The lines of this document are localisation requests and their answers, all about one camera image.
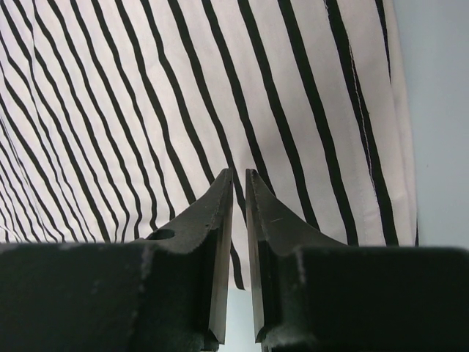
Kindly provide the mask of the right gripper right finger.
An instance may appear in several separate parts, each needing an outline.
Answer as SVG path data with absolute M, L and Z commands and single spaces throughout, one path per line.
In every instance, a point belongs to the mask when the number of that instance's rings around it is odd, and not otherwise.
M 257 171 L 246 181 L 255 340 L 264 351 L 466 351 L 468 251 L 348 246 Z

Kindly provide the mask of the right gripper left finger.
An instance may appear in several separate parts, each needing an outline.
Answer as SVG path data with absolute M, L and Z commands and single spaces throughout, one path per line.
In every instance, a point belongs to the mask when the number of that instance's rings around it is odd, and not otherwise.
M 1 246 L 3 351 L 216 351 L 233 173 L 148 238 Z

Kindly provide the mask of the black white striped tank top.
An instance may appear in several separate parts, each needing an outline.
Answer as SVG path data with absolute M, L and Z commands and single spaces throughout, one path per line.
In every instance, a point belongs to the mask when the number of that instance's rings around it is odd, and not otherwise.
M 245 171 L 352 246 L 418 244 L 391 1 L 3 1 L 1 241 L 121 243 Z

